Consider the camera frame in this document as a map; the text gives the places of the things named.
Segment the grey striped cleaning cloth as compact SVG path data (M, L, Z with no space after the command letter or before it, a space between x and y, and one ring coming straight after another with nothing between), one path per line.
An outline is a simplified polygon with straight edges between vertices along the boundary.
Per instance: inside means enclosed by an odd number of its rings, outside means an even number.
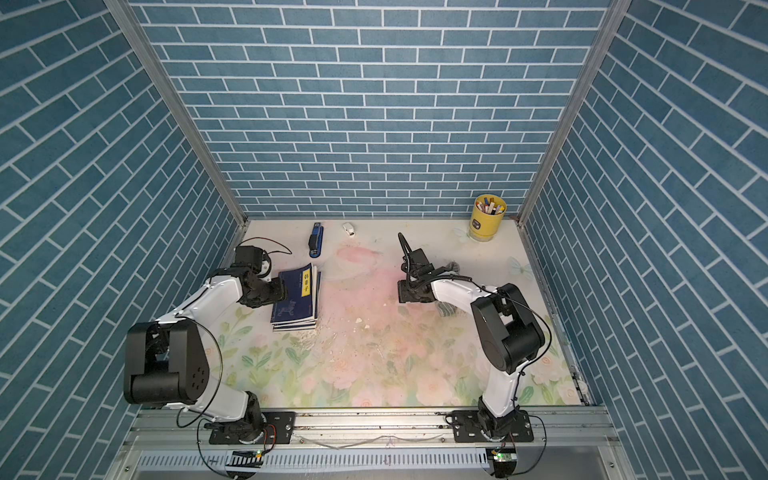
M459 265L451 261L449 262L445 267L443 274L456 274L458 275L460 273L460 267ZM447 318L454 316L457 313L457 307L451 303L443 302L443 301L437 301L436 302L436 309L441 318Z

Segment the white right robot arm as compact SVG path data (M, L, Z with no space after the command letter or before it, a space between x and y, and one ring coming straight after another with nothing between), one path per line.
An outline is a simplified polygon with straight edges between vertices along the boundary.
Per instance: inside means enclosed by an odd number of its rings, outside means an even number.
M422 249L412 249L403 235L398 239L405 274L397 282L398 301L442 302L472 315L482 351L491 365L478 401L479 427L490 440L509 436L513 422L520 417L521 379L552 338L549 326L530 309L517 286L486 287L449 266L436 268Z

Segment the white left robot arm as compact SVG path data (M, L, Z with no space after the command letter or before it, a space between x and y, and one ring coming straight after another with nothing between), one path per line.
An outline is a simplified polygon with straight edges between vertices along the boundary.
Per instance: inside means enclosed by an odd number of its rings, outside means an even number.
M213 441L262 440L267 420L258 398L224 384L223 346L211 326L235 304L256 309L284 300L284 282L271 270L263 249L238 246L233 263L213 271L178 307L133 325L125 340L125 400L193 412L195 421L209 421Z

